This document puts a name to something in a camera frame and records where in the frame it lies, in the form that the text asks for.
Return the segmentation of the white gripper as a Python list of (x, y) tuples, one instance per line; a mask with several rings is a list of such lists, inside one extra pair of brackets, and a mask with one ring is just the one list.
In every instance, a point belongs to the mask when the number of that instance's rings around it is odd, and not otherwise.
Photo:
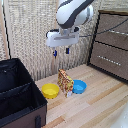
[[(46, 45), (48, 47), (68, 46), (76, 44), (79, 40), (79, 28), (75, 27), (71, 31), (67, 29), (53, 29), (46, 34)], [(70, 48), (66, 48), (66, 54), (70, 53)], [(53, 56), (57, 57), (57, 50), (53, 48)]]

